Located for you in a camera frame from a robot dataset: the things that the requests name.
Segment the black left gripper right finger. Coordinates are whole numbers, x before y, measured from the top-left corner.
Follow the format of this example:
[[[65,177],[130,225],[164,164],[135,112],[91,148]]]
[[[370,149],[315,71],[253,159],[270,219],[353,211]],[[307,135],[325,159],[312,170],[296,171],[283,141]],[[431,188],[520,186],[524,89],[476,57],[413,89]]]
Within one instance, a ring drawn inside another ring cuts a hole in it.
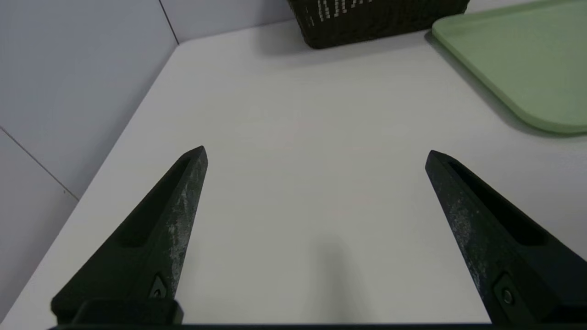
[[[585,259],[457,159],[425,169],[493,326],[585,326]]]

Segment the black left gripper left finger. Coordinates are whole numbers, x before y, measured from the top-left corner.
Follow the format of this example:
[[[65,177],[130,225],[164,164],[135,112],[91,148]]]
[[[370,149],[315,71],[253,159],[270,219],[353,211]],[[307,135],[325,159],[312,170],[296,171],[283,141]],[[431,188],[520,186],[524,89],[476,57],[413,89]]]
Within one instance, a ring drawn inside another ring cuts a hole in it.
[[[59,325],[178,325],[175,299],[208,158],[185,152],[53,297]]]

